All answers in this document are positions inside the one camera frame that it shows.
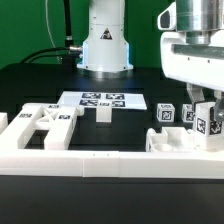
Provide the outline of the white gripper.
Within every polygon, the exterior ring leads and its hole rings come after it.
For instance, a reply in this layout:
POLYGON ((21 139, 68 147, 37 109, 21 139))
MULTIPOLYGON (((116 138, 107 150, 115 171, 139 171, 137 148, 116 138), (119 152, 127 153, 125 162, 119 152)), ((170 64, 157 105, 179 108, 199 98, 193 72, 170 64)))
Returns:
POLYGON ((224 122, 224 1, 174 1, 157 26, 165 76, 187 83, 193 110, 205 101, 202 87, 216 90, 214 119, 224 122))

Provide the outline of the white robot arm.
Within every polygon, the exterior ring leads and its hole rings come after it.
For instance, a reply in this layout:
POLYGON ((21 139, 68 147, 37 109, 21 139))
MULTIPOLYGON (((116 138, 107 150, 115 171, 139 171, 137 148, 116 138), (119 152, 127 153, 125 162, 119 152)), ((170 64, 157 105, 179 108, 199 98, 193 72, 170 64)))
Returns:
MULTIPOLYGON (((78 67, 103 78, 130 70, 124 39, 125 0, 90 0, 89 35, 78 67)), ((191 102, 216 98, 211 118, 224 122, 224 0, 174 0, 157 17, 160 57, 166 77, 187 84, 191 102)))

